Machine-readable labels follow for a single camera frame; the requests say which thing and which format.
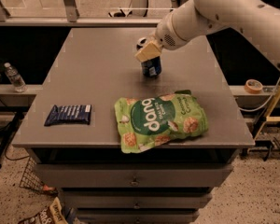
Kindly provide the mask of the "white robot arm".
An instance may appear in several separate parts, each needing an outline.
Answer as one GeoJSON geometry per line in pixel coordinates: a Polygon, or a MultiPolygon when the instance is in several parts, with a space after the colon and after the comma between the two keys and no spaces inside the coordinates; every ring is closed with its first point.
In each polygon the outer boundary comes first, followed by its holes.
{"type": "Polygon", "coordinates": [[[188,0],[168,13],[135,54],[140,62],[175,50],[200,35],[232,28],[280,71],[280,9],[261,0],[188,0]]]}

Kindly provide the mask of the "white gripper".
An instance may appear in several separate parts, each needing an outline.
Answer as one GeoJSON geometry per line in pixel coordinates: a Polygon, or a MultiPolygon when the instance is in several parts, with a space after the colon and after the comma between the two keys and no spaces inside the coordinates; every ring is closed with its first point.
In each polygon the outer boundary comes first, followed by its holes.
{"type": "Polygon", "coordinates": [[[168,50],[179,49],[187,44],[175,31],[173,12],[168,13],[157,25],[155,30],[156,40],[149,41],[135,53],[135,58],[140,62],[152,60],[161,55],[162,48],[168,50]]]}

